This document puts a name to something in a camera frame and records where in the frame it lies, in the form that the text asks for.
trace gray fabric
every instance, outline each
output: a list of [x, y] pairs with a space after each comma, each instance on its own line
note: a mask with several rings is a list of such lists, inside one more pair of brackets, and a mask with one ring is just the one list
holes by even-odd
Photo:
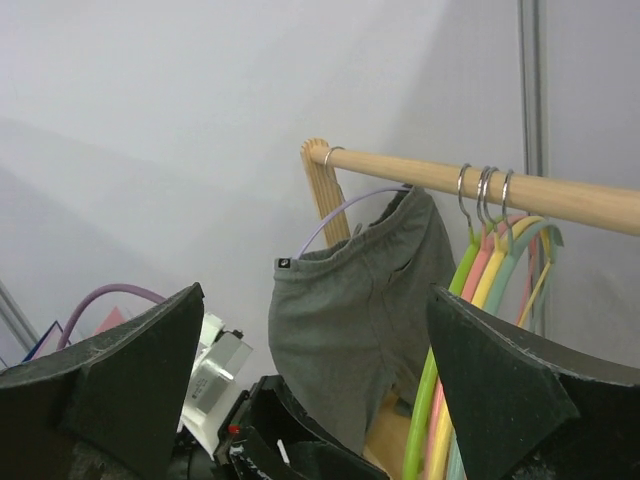
[[363, 233], [276, 261], [276, 368], [309, 415], [354, 452], [390, 389], [413, 405], [429, 348], [428, 286], [447, 287], [454, 270], [433, 199], [415, 187]]

